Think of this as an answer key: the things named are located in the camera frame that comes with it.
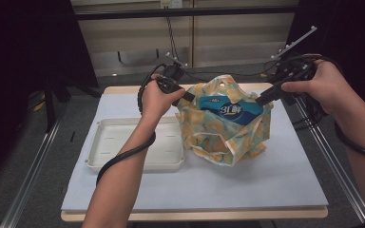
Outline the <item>white plastic tray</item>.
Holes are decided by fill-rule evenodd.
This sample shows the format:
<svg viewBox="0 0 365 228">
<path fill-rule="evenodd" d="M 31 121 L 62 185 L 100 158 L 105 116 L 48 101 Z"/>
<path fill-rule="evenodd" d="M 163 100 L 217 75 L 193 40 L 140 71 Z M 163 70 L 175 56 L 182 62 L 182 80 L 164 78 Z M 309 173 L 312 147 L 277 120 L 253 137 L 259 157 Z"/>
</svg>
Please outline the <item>white plastic tray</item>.
<svg viewBox="0 0 365 228">
<path fill-rule="evenodd" d="M 98 173 L 125 144 L 139 118 L 103 119 L 97 122 L 86 165 Z M 149 146 L 144 172 L 174 172 L 184 162 L 180 125 L 174 116 L 162 117 L 156 128 L 156 140 Z"/>
</svg>

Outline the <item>black metal stand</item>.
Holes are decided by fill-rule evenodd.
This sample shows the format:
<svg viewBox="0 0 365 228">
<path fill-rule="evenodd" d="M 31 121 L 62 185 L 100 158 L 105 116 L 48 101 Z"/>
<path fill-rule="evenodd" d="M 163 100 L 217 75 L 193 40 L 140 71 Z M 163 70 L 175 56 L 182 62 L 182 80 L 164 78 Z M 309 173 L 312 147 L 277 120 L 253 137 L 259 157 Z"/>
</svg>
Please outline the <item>black metal stand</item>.
<svg viewBox="0 0 365 228">
<path fill-rule="evenodd" d="M 46 112 L 47 112 L 47 130 L 46 130 L 46 132 L 49 132 L 55 124 L 55 110 L 54 110 L 54 103 L 53 103 L 53 95 L 52 95 L 52 90 L 49 85 L 46 85 L 44 93 L 45 93 L 45 104 L 46 104 Z"/>
</svg>

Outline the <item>teal bag with orange print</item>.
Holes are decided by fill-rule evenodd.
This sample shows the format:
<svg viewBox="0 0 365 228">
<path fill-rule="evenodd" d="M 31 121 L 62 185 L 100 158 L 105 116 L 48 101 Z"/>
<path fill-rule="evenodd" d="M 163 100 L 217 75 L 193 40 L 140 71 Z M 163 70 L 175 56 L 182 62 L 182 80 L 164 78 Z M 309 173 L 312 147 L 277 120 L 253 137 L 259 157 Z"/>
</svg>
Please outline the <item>teal bag with orange print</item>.
<svg viewBox="0 0 365 228">
<path fill-rule="evenodd" d="M 208 83 L 187 89 L 195 95 L 193 102 L 181 99 L 177 105 L 177 119 L 182 130 L 184 147 L 214 164 L 233 166 L 243 159 L 254 159 L 265 151 L 263 144 L 270 138 L 271 103 L 262 106 L 263 112 L 248 125 L 241 125 L 199 109 L 203 96 L 227 96 L 231 102 L 256 102 L 258 94 L 248 93 L 230 75 L 221 75 Z"/>
</svg>

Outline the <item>black horizontal bar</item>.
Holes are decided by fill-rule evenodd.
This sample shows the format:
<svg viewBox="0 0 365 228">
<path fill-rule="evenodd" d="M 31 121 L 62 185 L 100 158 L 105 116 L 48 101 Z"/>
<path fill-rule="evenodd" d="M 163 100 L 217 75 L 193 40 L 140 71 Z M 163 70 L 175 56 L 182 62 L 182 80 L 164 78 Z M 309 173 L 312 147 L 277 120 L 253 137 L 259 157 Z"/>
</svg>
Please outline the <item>black horizontal bar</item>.
<svg viewBox="0 0 365 228">
<path fill-rule="evenodd" d="M 80 12 L 76 13 L 74 17 L 77 20 L 108 20 L 240 14 L 274 14 L 295 12 L 297 8 L 297 6 L 260 6 L 234 8 L 139 9 L 125 11 Z"/>
</svg>

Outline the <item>black curtain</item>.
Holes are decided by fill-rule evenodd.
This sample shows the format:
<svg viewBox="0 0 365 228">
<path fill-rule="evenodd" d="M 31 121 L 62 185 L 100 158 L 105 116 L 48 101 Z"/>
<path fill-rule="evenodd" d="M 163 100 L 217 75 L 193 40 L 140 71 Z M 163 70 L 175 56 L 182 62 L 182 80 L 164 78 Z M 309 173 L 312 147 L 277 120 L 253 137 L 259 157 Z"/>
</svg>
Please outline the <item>black curtain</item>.
<svg viewBox="0 0 365 228">
<path fill-rule="evenodd" d="M 70 0 L 0 0 L 0 163 L 31 93 L 65 102 L 68 86 L 98 85 L 74 15 Z"/>
<path fill-rule="evenodd" d="M 299 0 L 287 41 L 317 30 L 293 48 L 337 61 L 348 83 L 365 101 L 365 0 Z"/>
</svg>

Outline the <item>white wall socket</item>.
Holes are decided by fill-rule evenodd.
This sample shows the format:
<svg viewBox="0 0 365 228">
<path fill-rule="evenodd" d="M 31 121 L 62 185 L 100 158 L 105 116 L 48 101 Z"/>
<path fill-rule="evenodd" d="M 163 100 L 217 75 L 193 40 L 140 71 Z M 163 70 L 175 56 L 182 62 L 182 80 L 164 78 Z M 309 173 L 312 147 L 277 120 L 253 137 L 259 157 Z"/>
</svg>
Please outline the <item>white wall socket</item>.
<svg viewBox="0 0 365 228">
<path fill-rule="evenodd" d="M 181 9 L 183 0 L 160 0 L 162 9 Z"/>
</svg>

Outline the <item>blue snack packet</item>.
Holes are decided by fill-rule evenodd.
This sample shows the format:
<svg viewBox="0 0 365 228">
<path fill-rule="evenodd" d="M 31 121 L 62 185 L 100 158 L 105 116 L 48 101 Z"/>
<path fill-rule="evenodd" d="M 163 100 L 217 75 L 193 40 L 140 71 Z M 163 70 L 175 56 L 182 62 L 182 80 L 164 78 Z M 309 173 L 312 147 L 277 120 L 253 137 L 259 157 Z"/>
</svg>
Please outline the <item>blue snack packet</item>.
<svg viewBox="0 0 365 228">
<path fill-rule="evenodd" d="M 241 125 L 248 125 L 263 112 L 263 108 L 257 103 L 244 100 L 233 103 L 227 96 L 221 95 L 200 97 L 199 109 L 208 110 L 225 120 Z"/>
</svg>

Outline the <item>person's left hand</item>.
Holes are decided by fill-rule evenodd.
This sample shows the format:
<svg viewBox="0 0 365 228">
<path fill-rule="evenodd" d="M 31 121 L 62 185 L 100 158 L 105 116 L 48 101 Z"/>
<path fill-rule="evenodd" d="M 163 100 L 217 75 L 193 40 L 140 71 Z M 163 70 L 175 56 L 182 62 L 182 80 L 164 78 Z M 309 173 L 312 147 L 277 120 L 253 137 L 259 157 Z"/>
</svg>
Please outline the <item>person's left hand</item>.
<svg viewBox="0 0 365 228">
<path fill-rule="evenodd" d="M 152 74 L 151 81 L 144 89 L 142 119 L 145 122 L 157 122 L 168 111 L 170 106 L 185 93 L 184 88 L 169 94 L 162 92 L 156 81 L 159 77 L 159 74 Z"/>
</svg>

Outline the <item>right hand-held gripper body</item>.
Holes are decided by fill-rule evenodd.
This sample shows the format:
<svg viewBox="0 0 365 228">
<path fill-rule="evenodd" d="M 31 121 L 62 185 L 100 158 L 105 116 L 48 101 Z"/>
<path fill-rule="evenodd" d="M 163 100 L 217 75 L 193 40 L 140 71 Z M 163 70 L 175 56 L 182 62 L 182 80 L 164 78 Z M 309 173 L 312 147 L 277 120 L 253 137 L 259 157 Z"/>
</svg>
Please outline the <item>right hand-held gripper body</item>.
<svg viewBox="0 0 365 228">
<path fill-rule="evenodd" d="M 277 54 L 271 56 L 271 59 L 275 62 L 274 67 L 277 68 L 275 75 L 270 79 L 271 84 L 281 81 L 286 74 L 292 73 L 303 66 L 303 63 L 298 59 L 299 53 L 293 51 L 293 48 L 316 30 L 316 26 L 311 26 L 310 30 L 300 36 L 296 41 L 286 44 Z"/>
</svg>

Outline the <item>person's right hand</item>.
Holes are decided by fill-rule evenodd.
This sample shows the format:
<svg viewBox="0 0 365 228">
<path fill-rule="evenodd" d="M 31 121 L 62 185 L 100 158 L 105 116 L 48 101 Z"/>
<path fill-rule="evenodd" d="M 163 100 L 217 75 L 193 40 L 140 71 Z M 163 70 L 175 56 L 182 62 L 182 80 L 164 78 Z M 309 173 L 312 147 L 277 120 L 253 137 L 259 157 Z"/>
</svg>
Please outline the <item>person's right hand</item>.
<svg viewBox="0 0 365 228">
<path fill-rule="evenodd" d="M 338 114 L 347 102 L 350 86 L 331 62 L 315 61 L 317 71 L 310 81 L 286 82 L 281 88 L 286 92 L 307 93 L 316 99 L 326 113 Z"/>
</svg>

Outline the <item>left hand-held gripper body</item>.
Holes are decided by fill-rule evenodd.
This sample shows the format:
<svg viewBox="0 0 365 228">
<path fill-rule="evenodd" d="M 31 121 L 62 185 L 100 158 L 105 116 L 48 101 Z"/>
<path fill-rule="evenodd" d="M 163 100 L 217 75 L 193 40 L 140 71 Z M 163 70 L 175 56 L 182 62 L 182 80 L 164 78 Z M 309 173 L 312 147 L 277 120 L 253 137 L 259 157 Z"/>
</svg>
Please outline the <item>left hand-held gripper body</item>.
<svg viewBox="0 0 365 228">
<path fill-rule="evenodd" d="M 156 79 L 160 90 L 169 94 L 179 90 L 181 87 L 177 82 L 184 75 L 183 63 L 177 57 L 172 56 L 169 52 L 165 56 L 173 61 L 172 65 L 163 65 L 161 76 Z"/>
</svg>

